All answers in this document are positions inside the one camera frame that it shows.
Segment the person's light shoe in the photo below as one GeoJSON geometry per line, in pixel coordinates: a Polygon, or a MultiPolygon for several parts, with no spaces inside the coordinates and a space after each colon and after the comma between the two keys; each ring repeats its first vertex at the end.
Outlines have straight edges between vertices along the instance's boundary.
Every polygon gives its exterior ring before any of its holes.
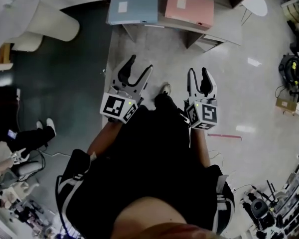
{"type": "Polygon", "coordinates": [[[169,96],[171,93],[171,85],[169,83],[164,84],[159,93],[166,94],[169,96]]]}

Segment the white round side table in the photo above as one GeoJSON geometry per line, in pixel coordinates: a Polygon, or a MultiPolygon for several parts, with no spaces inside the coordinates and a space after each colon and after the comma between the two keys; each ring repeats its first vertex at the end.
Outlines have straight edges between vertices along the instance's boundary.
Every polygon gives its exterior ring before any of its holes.
{"type": "Polygon", "coordinates": [[[242,25],[244,25],[249,17],[253,14],[260,17],[264,17],[268,14],[268,7],[265,0],[243,0],[241,5],[245,8],[245,12],[242,17],[242,25]],[[247,11],[249,11],[250,14],[244,19],[247,11]]]}

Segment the pink file box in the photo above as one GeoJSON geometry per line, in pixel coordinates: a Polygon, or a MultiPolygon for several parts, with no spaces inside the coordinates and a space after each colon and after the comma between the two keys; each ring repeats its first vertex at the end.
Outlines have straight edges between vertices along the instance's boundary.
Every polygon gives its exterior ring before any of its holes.
{"type": "Polygon", "coordinates": [[[214,0],[167,0],[165,17],[210,29],[214,25],[214,0]]]}

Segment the black and yellow vacuum cleaner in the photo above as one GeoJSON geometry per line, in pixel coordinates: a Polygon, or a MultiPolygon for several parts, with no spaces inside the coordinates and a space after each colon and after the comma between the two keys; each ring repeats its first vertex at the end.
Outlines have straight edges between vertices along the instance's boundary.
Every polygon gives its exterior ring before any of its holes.
{"type": "Polygon", "coordinates": [[[287,84],[297,86],[299,84],[299,57],[284,55],[279,64],[279,73],[287,84]]]}

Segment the person's right forearm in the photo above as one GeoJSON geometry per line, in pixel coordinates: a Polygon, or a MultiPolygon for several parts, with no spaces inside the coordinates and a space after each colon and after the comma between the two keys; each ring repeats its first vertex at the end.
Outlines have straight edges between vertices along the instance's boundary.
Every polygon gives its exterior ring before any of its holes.
{"type": "Polygon", "coordinates": [[[205,168],[211,166],[205,133],[203,130],[194,128],[191,129],[190,148],[196,154],[205,168]]]}

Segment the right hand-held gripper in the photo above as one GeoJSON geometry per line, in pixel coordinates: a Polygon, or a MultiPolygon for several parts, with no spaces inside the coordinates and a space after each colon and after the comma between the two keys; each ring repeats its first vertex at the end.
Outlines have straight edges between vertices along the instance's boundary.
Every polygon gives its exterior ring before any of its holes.
{"type": "MultiPolygon", "coordinates": [[[[217,85],[210,72],[202,68],[202,80],[200,92],[205,98],[191,99],[184,101],[184,110],[193,129],[209,130],[217,125],[217,85]]],[[[187,73],[187,91],[190,97],[198,97],[200,94],[197,86],[196,73],[190,68],[187,73]]]]}

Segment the cluttered white shelf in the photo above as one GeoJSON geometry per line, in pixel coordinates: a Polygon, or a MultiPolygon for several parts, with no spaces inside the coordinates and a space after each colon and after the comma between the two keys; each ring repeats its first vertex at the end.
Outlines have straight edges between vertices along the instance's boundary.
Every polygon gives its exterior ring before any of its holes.
{"type": "Polygon", "coordinates": [[[34,199],[32,191],[40,184],[17,182],[0,191],[0,210],[7,211],[9,221],[18,220],[31,228],[34,239],[55,239],[56,232],[48,212],[34,199]]]}

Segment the wooden stool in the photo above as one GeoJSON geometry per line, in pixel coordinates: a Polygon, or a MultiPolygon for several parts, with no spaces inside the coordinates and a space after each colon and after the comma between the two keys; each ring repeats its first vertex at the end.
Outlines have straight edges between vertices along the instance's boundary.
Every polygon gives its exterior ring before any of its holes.
{"type": "Polygon", "coordinates": [[[7,71],[13,67],[10,60],[10,43],[5,43],[0,48],[0,71],[7,71]]]}

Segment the grey wooden desk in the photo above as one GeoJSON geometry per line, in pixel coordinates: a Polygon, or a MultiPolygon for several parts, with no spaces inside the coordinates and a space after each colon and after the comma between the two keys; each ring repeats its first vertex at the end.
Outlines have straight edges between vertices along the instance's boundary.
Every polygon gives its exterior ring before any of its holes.
{"type": "Polygon", "coordinates": [[[156,28],[172,28],[186,33],[184,45],[187,49],[198,46],[203,52],[220,46],[226,42],[242,44],[242,26],[240,14],[236,9],[230,9],[220,4],[214,7],[214,25],[204,30],[193,23],[166,18],[158,14],[158,22],[154,24],[123,24],[122,27],[133,42],[137,40],[138,28],[141,26],[156,28]]]}

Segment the person's left forearm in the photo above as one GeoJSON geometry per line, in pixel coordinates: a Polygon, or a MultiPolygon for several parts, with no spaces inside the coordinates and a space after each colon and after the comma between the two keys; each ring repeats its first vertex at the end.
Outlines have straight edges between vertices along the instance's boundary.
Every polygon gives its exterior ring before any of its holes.
{"type": "Polygon", "coordinates": [[[107,122],[90,144],[87,154],[96,156],[103,154],[115,141],[122,125],[121,122],[107,122]]]}

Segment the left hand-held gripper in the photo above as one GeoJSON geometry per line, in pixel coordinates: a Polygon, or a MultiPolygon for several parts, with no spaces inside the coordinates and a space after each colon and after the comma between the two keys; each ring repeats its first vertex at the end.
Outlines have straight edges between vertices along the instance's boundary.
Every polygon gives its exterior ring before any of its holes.
{"type": "Polygon", "coordinates": [[[148,66],[137,82],[130,85],[129,78],[135,59],[135,54],[124,59],[112,72],[112,86],[110,86],[108,92],[103,94],[100,108],[100,114],[109,120],[127,123],[143,100],[141,94],[152,73],[153,65],[148,66]]]}

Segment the black antenna device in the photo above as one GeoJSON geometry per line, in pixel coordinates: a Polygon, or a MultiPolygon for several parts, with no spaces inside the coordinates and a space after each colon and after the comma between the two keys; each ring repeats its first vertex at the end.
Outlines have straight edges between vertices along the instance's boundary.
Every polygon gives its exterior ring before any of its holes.
{"type": "Polygon", "coordinates": [[[269,182],[269,180],[266,180],[266,183],[268,185],[268,188],[270,190],[270,193],[271,193],[271,203],[272,204],[276,204],[276,197],[275,197],[275,188],[273,186],[273,184],[271,182],[269,182]]]}

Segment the blue file box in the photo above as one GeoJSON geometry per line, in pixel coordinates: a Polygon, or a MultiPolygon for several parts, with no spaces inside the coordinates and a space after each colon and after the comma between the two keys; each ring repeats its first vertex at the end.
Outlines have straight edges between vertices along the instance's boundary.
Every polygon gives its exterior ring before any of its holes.
{"type": "Polygon", "coordinates": [[[157,23],[158,0],[111,0],[107,23],[146,24],[157,23]]]}

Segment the flat cardboard box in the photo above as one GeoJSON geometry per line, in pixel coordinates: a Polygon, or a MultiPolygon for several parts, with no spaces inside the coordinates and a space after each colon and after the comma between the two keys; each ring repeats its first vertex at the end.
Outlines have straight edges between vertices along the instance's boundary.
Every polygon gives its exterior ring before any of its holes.
{"type": "Polygon", "coordinates": [[[281,98],[277,98],[276,100],[276,107],[289,112],[289,113],[295,113],[297,110],[297,103],[290,101],[290,100],[285,100],[281,98]]]}

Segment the person with headset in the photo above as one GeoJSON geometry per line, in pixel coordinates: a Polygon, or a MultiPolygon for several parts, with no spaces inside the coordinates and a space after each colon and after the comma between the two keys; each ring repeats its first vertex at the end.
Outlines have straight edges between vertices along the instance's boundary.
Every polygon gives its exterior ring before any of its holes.
{"type": "Polygon", "coordinates": [[[119,213],[143,197],[174,207],[186,224],[160,225],[133,239],[224,239],[235,209],[217,165],[205,168],[172,98],[141,106],[101,155],[75,149],[56,184],[59,212],[84,239],[111,239],[119,213]]]}

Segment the white metal storage rack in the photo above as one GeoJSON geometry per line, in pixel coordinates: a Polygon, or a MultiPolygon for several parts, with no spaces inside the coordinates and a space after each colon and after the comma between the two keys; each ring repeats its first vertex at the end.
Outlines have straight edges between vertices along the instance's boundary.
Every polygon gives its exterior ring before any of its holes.
{"type": "Polygon", "coordinates": [[[299,164],[296,166],[283,189],[275,214],[282,217],[282,227],[277,239],[291,239],[299,230],[299,164]]]}

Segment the white table with ribbed pedestals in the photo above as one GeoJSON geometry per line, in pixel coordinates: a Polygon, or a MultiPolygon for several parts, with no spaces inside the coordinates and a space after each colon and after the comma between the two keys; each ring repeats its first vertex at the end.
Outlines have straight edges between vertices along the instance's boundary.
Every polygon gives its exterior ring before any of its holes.
{"type": "Polygon", "coordinates": [[[13,50],[33,52],[44,36],[71,41],[79,22],[42,0],[14,0],[0,15],[0,48],[12,43],[13,50]]]}

